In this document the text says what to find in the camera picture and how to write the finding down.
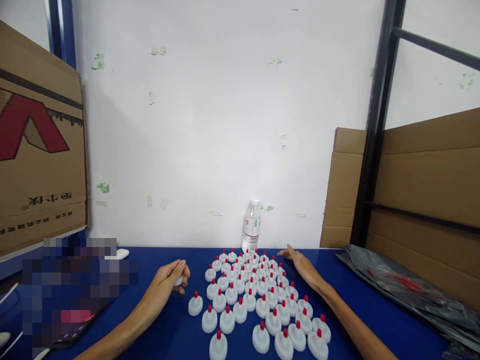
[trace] black metal frame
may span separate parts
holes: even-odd
[[[366,123],[366,143],[350,244],[365,246],[372,208],[480,234],[480,228],[373,203],[400,39],[480,71],[480,58],[402,29],[406,0],[386,0]]]

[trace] white cable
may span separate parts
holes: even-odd
[[[13,286],[12,286],[11,289],[6,293],[6,295],[3,297],[3,299],[0,300],[0,304],[3,303],[6,298],[9,297],[9,295],[12,293],[13,290],[15,290],[15,288],[16,288],[18,285],[19,285],[18,282],[16,282],[15,284],[13,284]]]
[[[15,345],[15,343],[20,339],[20,337],[22,336],[24,332],[20,332],[20,334],[18,334],[18,336],[16,337],[16,339],[10,344],[9,347],[7,347],[7,349],[5,350],[5,352],[0,356],[0,359],[3,358],[8,352],[9,350]]]

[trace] cardboard panel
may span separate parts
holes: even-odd
[[[368,229],[480,280],[480,235],[376,209]]]
[[[479,184],[480,147],[382,155],[374,202],[480,226]]]
[[[85,225],[85,203],[0,219],[0,257]]]
[[[366,247],[480,311],[480,280],[371,231],[368,233]]]
[[[385,131],[382,155],[480,147],[480,108]]]

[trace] forearm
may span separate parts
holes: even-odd
[[[326,282],[314,286],[320,296],[333,310],[356,348],[365,360],[398,360],[388,347],[369,329]]]

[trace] bottle label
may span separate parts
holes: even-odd
[[[260,233],[260,220],[259,219],[251,219],[246,216],[243,218],[243,232],[245,235],[256,238],[259,236]]]

